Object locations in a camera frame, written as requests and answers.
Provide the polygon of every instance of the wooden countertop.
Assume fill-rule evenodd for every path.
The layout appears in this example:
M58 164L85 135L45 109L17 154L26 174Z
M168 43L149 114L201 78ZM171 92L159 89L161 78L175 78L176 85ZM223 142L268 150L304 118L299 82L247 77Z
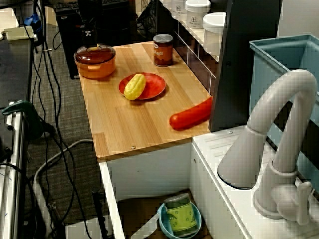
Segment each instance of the wooden countertop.
M114 47L116 70L105 80L80 76L84 101L99 162L123 158L177 144L209 132L208 121L175 131L172 114L206 100L210 95L173 50L173 65L153 64L153 42ZM166 89L150 100L129 101L119 92L120 81L138 72L163 77Z

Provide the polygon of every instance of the green clamp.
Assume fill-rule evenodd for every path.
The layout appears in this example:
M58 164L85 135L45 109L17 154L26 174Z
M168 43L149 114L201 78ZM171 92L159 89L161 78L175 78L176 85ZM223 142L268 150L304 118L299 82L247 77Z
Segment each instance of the green clamp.
M40 120L40 117L34 107L29 101L18 101L2 110L4 116L11 115L15 112L23 112L28 122L28 140L34 140L40 138L44 131L54 133L55 129L53 126Z

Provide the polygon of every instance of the red plate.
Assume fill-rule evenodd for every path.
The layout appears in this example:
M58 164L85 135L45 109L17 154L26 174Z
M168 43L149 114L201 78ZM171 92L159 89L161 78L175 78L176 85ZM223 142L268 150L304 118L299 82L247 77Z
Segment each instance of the red plate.
M158 96L160 93L164 91L166 87L166 82L162 77L155 75L153 73L142 72L141 74L143 74L146 78L146 85L143 90L143 93L137 98L137 100L147 100L155 96ZM135 74L132 74L121 80L119 84L119 90L122 95L124 95L125 86L133 78L134 75Z

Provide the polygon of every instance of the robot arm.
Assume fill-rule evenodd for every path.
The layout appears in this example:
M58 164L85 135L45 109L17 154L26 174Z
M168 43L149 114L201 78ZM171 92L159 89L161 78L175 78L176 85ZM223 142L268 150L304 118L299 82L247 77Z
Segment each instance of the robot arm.
M97 46L96 20L103 14L102 0L78 0L79 11L84 23L82 40L87 48Z

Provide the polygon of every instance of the gray carpet floor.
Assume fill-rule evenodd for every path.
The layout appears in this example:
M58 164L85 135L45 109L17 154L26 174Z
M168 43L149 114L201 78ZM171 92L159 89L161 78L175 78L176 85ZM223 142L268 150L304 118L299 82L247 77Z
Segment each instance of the gray carpet floor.
M55 33L58 32L58 27L53 25L47 25L47 39L49 48L52 47L52 39ZM61 42L60 35L55 39L55 46ZM35 62L38 66L41 54L35 54ZM70 145L80 139L92 139L90 127L88 124L88 117L85 109L84 99L82 95L81 85L79 79L71 80L67 68L67 63L63 51L63 45L57 50L51 52L52 61L54 65L54 71L58 82L61 87L61 113L59 117L59 127L62 137L67 145ZM44 59L42 58L39 74L41 76L40 84L40 96L43 101L46 115L45 121L55 126L54 120L54 103L50 89L48 76L45 70ZM58 105L58 91L57 86L54 83L53 75L50 74L50 78L55 90L55 97ZM33 70L32 87L35 84L35 92L33 96L33 103L38 111L38 114L44 118L44 111L41 107L38 85L39 79L35 82L36 72ZM51 158L60 150L55 142L48 136L48 150L47 158ZM85 213L86 219L96 217L95 208L91 196L91 189L93 187L100 187L103 191L103 185L100 177L100 170L95 157L95 151L91 144L80 144L71 149L75 159L75 172L76 172L76 188L79 193L81 204ZM30 163L27 164L27 175L31 177L35 174L37 169L45 163L46 159L46 142L44 137L37 139L29 144L28 152L32 157ZM70 175L73 175L73 166L70 154L66 153L67 164ZM47 171L47 179L49 182L49 203L55 203L61 217L66 213L69 206L72 194L72 186L69 183L66 168L63 159L61 159L56 165L52 166ZM40 176L40 184L44 195L47 195L48 185L45 179L45 173ZM26 190L26 198L29 198L28 190ZM103 203L104 213L107 210L106 203ZM25 202L25 212L31 209L30 201ZM74 197L72 209L68 214L65 223L67 225L74 224L83 221L82 214L77 198Z

